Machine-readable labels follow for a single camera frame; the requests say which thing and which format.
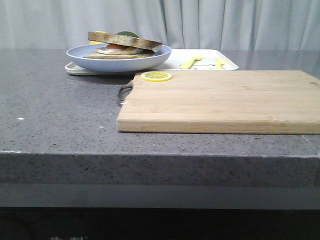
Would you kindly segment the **wooden cutting board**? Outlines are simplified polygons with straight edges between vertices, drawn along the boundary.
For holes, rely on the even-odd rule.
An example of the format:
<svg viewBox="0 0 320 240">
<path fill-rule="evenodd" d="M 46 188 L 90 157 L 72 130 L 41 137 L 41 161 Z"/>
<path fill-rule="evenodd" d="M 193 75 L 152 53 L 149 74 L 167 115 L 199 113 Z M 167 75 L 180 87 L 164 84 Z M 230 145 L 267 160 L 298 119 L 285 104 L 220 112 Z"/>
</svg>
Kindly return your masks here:
<svg viewBox="0 0 320 240">
<path fill-rule="evenodd" d="M 173 70 L 136 75 L 120 132 L 318 134 L 320 81 L 300 70 Z"/>
</svg>

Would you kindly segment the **white curtain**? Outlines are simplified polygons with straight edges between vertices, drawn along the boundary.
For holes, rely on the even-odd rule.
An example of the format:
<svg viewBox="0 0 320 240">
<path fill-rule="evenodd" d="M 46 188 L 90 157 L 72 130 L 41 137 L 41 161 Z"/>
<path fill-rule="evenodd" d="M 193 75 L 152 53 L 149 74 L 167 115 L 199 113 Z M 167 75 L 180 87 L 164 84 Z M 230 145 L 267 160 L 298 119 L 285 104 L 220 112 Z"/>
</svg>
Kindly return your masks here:
<svg viewBox="0 0 320 240">
<path fill-rule="evenodd" d="M 3 49 L 68 49 L 89 31 L 130 31 L 172 48 L 317 51 L 317 0 L 3 0 Z"/>
</svg>

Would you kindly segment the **cream rectangular tray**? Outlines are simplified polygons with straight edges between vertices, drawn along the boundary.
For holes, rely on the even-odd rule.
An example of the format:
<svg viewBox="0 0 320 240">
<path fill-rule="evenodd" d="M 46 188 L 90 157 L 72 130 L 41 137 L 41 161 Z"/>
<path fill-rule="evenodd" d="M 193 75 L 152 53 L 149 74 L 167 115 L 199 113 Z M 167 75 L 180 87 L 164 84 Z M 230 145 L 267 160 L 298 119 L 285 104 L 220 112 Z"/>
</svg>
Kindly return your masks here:
<svg viewBox="0 0 320 240">
<path fill-rule="evenodd" d="M 163 56 L 144 59 L 85 59 L 75 57 L 64 68 L 71 75 L 118 76 L 133 75 L 138 72 L 181 70 L 191 64 L 189 71 L 234 71 L 239 67 L 218 50 L 213 49 L 173 49 Z"/>
</svg>

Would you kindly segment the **bread slice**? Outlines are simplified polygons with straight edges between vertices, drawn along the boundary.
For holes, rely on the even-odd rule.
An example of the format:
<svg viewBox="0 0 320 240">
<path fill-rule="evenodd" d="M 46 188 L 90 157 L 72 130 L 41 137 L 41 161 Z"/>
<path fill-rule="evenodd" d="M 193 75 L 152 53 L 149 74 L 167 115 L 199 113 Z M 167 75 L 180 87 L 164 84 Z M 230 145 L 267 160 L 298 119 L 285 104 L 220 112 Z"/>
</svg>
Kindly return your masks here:
<svg viewBox="0 0 320 240">
<path fill-rule="evenodd" d="M 134 54 L 103 54 L 103 53 L 98 53 L 97 51 L 94 51 L 84 56 L 84 58 L 103 59 L 103 60 L 139 59 L 139 58 L 152 57 L 155 54 L 156 53 L 152 50 L 143 50 L 140 53 L 134 53 Z"/>
<path fill-rule="evenodd" d="M 106 44 L 116 44 L 152 51 L 161 50 L 163 45 L 161 42 L 148 40 L 144 38 L 93 31 L 89 31 L 87 33 L 87 39 L 89 41 L 101 42 Z"/>
</svg>

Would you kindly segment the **light blue round plate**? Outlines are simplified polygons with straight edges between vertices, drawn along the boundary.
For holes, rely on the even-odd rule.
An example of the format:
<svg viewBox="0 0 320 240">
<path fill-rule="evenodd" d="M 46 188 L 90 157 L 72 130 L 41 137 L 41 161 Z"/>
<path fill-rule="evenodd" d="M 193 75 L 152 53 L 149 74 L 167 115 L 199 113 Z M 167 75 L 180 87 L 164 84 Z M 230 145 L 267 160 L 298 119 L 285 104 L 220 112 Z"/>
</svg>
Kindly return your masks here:
<svg viewBox="0 0 320 240">
<path fill-rule="evenodd" d="M 163 64 L 171 55 L 172 48 L 163 45 L 153 56 L 132 59 L 94 59 L 86 56 L 99 47 L 104 47 L 105 43 L 87 44 L 69 49 L 66 54 L 71 61 L 81 68 L 96 72 L 136 72 L 145 69 L 152 69 Z"/>
</svg>

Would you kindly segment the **yellow plastic knife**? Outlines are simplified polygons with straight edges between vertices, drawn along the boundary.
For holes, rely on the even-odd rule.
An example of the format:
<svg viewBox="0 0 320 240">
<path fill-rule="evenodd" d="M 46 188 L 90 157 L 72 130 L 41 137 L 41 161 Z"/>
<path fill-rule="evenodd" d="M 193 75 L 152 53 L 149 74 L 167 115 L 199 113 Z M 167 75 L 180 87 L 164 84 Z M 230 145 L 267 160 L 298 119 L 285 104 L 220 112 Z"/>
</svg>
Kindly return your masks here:
<svg viewBox="0 0 320 240">
<path fill-rule="evenodd" d="M 216 57 L 214 59 L 215 61 L 215 69 L 216 70 L 223 70 L 224 69 L 224 65 L 226 64 L 225 61 L 219 57 Z"/>
</svg>

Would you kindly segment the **fried egg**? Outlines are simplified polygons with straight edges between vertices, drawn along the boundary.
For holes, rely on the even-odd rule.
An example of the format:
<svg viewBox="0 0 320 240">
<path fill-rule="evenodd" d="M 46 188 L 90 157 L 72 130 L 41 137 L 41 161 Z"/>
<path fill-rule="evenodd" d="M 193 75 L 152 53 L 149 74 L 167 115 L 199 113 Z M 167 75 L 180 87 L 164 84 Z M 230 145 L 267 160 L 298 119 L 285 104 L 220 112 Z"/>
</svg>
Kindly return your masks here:
<svg viewBox="0 0 320 240">
<path fill-rule="evenodd" d="M 99 54 L 105 55 L 134 55 L 140 54 L 144 50 L 141 48 L 124 46 L 119 44 L 108 44 L 105 47 L 99 47 L 96 49 L 96 52 Z"/>
</svg>

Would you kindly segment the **yellow lemon slice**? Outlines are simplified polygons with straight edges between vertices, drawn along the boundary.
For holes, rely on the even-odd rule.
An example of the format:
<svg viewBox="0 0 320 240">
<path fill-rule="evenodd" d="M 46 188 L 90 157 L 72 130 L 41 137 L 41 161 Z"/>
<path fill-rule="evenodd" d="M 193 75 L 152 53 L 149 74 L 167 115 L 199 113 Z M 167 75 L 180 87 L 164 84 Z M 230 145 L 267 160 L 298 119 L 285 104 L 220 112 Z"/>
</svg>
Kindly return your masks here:
<svg viewBox="0 0 320 240">
<path fill-rule="evenodd" d="M 172 75 L 164 71 L 147 71 L 143 72 L 140 77 L 145 81 L 164 82 L 172 79 Z"/>
</svg>

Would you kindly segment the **yellow plastic fork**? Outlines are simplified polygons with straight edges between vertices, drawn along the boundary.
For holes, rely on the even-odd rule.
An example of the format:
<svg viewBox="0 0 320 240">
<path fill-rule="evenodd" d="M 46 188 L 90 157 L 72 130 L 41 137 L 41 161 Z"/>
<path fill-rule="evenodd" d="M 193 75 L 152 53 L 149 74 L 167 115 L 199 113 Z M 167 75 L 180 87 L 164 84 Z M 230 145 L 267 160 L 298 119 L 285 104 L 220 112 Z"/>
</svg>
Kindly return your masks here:
<svg viewBox="0 0 320 240">
<path fill-rule="evenodd" d="M 188 70 L 188 69 L 190 69 L 190 68 L 193 66 L 193 64 L 194 64 L 195 62 L 200 61 L 201 59 L 202 59 L 202 56 L 201 56 L 201 55 L 199 55 L 199 54 L 194 55 L 193 57 L 191 57 L 190 59 L 188 59 L 185 63 L 181 64 L 181 65 L 179 66 L 179 68 L 180 68 L 181 70 Z"/>
</svg>

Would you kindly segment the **green lime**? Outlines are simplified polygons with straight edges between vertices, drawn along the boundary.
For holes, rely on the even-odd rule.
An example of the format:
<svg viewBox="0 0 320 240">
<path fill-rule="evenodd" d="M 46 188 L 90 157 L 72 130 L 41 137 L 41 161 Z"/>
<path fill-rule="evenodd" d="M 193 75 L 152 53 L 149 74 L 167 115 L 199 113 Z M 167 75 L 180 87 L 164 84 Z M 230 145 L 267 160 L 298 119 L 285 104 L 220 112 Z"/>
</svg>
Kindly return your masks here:
<svg viewBox="0 0 320 240">
<path fill-rule="evenodd" d="M 117 33 L 117 35 L 139 38 L 139 36 L 137 34 L 135 34 L 134 32 L 131 32 L 131 31 L 120 31 Z"/>
</svg>

